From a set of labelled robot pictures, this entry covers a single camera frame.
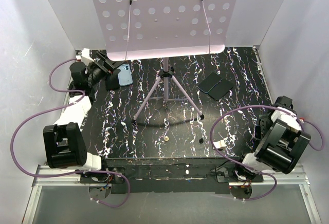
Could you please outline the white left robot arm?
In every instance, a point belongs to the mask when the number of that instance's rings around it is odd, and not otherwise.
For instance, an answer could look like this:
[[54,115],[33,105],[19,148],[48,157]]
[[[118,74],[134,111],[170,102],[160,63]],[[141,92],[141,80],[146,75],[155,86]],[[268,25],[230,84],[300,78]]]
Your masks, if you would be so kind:
[[111,180],[104,158],[87,151],[82,136],[82,123],[95,101],[98,83],[105,81],[107,91],[120,87],[120,65],[122,62],[111,61],[100,51],[96,52],[96,58],[93,59],[87,48],[76,55],[76,60],[69,67],[69,106],[53,125],[43,129],[50,168],[73,169],[99,183]]

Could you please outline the light blue phone case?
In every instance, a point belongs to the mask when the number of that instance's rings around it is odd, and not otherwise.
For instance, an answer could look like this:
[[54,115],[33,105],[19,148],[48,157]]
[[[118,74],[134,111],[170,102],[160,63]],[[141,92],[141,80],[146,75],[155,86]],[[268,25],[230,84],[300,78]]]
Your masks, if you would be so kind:
[[129,86],[133,84],[132,73],[129,64],[122,64],[118,67],[118,81],[120,86]]

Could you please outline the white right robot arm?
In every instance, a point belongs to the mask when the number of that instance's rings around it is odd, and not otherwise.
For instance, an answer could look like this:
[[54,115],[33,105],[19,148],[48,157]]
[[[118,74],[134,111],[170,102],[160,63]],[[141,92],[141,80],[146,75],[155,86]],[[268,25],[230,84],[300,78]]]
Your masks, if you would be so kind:
[[280,96],[273,107],[276,110],[259,116],[253,152],[246,154],[242,163],[232,169],[237,181],[253,180],[256,172],[264,170],[289,174],[309,145],[311,136],[298,123],[293,100]]

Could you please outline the black smartphone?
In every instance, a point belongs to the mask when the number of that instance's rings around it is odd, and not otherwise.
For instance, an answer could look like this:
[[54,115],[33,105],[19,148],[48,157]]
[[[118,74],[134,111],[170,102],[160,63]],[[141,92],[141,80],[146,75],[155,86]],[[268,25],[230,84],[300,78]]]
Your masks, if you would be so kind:
[[212,72],[198,84],[198,89],[208,94],[221,80],[222,77],[220,75]]

